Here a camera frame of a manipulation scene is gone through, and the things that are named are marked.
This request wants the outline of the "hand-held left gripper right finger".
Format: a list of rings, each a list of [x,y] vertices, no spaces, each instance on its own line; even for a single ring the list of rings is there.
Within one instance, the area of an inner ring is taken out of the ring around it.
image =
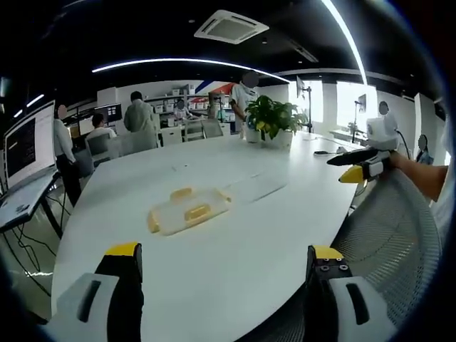
[[[305,341],[389,341],[396,327],[384,298],[352,275],[342,253],[308,247],[304,283]]]

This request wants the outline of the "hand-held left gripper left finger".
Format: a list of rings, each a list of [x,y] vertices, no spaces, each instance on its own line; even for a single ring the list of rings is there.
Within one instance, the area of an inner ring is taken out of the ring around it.
[[[52,341],[140,341],[144,305],[142,245],[109,248],[93,273],[58,298],[45,325]]]

